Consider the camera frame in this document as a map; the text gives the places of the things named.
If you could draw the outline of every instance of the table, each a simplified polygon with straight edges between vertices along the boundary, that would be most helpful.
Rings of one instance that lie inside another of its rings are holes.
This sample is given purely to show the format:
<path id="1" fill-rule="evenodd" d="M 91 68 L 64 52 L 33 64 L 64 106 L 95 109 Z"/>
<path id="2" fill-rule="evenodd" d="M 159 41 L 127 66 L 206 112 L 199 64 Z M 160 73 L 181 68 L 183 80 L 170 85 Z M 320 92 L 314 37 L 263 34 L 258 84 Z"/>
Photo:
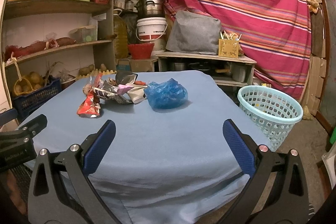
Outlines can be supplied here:
<path id="1" fill-rule="evenodd" d="M 137 105 L 107 101 L 101 103 L 101 117 L 81 118 L 76 110 L 85 99 L 82 88 L 87 80 L 82 79 L 25 121 L 39 114 L 48 119 L 46 129 L 34 138 L 37 152 L 65 151 L 97 132 L 107 119 L 115 122 L 116 137 L 89 178 L 123 224 L 194 223 L 239 194 L 249 177 L 242 175 L 223 137 L 224 120 L 231 118 L 257 144 L 269 145 L 209 75 L 181 71 L 138 76 L 147 83 L 170 78 L 188 91 L 188 102 L 176 109 L 154 111 L 147 100 Z"/>
<path id="2" fill-rule="evenodd" d="M 241 56 L 239 58 L 229 58 L 229 57 L 221 57 L 218 55 L 204 55 L 204 54 L 189 54 L 183 52 L 164 52 L 161 54 L 157 54 L 159 58 L 159 71 L 169 71 L 168 64 L 172 58 L 183 58 L 183 59 L 203 59 L 203 60 L 218 60 L 225 62 L 234 62 L 234 63 L 242 63 L 244 64 L 246 69 L 246 81 L 243 83 L 234 81 L 232 77 L 224 77 L 220 75 L 213 76 L 212 78 L 215 80 L 217 85 L 228 85 L 228 86 L 236 86 L 242 87 L 246 85 L 253 85 L 253 73 L 254 73 L 254 65 L 257 63 L 251 58 L 247 56 Z"/>

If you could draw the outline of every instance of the low wooden shelf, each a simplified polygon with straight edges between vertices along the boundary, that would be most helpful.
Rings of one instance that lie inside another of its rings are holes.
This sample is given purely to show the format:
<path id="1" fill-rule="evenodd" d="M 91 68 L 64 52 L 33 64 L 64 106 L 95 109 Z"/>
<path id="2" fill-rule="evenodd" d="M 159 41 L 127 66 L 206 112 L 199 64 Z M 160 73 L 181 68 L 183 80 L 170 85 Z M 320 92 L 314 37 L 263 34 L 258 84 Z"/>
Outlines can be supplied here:
<path id="1" fill-rule="evenodd" d="M 99 45 L 99 44 L 105 44 L 105 43 L 108 43 L 108 42 L 112 42 L 112 40 L 90 41 L 90 42 L 77 43 L 77 44 L 74 44 L 74 45 L 68 45 L 68 46 L 63 46 L 63 47 L 50 48 L 48 50 L 44 50 L 44 51 L 41 51 L 41 52 L 35 52 L 33 54 L 18 57 L 17 58 L 17 63 L 19 64 L 19 63 L 22 63 L 22 62 L 25 62 L 25 61 L 28 61 L 28 60 L 31 60 L 31 59 L 34 59 L 34 58 L 38 58 L 38 57 L 41 57 L 41 56 L 45 56 L 45 55 L 48 55 L 48 54 L 52 54 L 52 53 L 55 53 L 55 52 L 71 50 L 71 49 L 74 49 L 74 48 L 84 47 L 84 46 L 94 46 L 94 45 Z M 13 62 L 11 62 L 9 64 L 7 64 L 7 62 L 5 62 L 5 67 L 10 67 L 12 65 L 14 65 Z"/>
<path id="2" fill-rule="evenodd" d="M 211 76 L 217 85 L 227 85 L 234 87 L 243 87 L 246 85 L 252 85 L 254 65 L 257 63 L 255 60 L 248 58 L 247 56 L 242 56 L 239 58 L 229 58 L 221 57 L 218 55 L 203 55 L 203 54 L 188 54 L 182 52 L 164 52 L 157 54 L 159 58 L 159 71 L 169 71 L 168 61 L 171 58 L 186 58 L 186 59 L 200 59 L 200 60 L 218 60 L 225 62 L 243 63 L 246 65 L 246 81 L 244 83 L 234 81 L 231 77 L 221 76 L 216 74 L 216 76 Z"/>
<path id="3" fill-rule="evenodd" d="M 4 19 L 39 14 L 82 13 L 99 15 L 111 6 L 82 0 L 12 0 L 5 6 Z"/>

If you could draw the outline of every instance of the wall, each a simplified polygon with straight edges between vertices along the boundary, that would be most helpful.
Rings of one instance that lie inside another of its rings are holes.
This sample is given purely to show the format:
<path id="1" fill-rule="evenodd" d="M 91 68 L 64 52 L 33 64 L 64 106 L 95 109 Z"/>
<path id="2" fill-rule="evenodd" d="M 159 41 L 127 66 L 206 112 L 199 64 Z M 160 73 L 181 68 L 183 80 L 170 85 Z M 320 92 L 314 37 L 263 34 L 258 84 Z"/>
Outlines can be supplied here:
<path id="1" fill-rule="evenodd" d="M 319 111 L 331 126 L 336 126 L 336 0 L 327 3 L 330 25 L 329 75 Z"/>
<path id="2" fill-rule="evenodd" d="M 72 29 L 88 25 L 90 14 L 42 14 L 4 20 L 2 26 L 2 51 L 8 45 L 26 47 L 35 41 L 46 40 L 50 33 L 56 33 L 56 38 L 68 37 Z M 70 74 L 77 75 L 78 69 L 94 63 L 92 46 L 62 51 L 55 54 L 36 58 L 19 64 L 22 75 L 36 71 L 42 76 L 48 70 L 48 65 L 60 61 L 53 75 L 63 68 Z M 11 90 L 18 79 L 15 67 L 6 69 L 8 88 Z"/>

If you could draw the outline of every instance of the dark blue crate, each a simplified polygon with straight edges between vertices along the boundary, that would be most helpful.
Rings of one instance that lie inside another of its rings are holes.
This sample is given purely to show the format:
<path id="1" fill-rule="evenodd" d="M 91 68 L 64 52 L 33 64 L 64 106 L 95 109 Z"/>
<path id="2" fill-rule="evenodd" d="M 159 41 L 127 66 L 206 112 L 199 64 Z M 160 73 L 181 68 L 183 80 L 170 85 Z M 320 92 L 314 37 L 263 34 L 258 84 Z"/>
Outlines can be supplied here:
<path id="1" fill-rule="evenodd" d="M 20 120 L 23 121 L 26 119 L 46 101 L 62 91 L 60 78 L 49 76 L 49 82 L 50 84 L 44 88 L 13 99 L 13 104 L 18 112 Z"/>

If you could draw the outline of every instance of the light blue plastic basket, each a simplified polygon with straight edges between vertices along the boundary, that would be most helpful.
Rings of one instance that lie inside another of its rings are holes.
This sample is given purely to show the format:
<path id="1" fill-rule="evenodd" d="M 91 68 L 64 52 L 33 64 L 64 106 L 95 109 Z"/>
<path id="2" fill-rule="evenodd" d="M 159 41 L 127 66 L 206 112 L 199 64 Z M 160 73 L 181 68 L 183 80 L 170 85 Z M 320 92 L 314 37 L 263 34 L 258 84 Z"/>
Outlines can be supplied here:
<path id="1" fill-rule="evenodd" d="M 270 149 L 276 151 L 293 126 L 302 119 L 300 104 L 289 95 L 260 85 L 248 85 L 238 91 L 240 108 L 267 136 Z"/>

